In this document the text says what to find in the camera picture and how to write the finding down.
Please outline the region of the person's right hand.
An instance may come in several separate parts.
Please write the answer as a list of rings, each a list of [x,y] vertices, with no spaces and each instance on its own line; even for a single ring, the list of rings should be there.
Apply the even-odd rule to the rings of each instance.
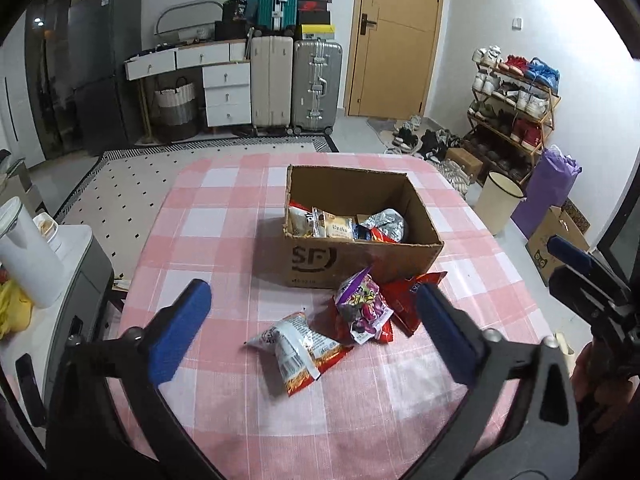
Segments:
[[[570,376],[578,413],[581,465],[596,455],[639,397],[638,378],[592,377],[595,343],[593,340],[582,348]]]

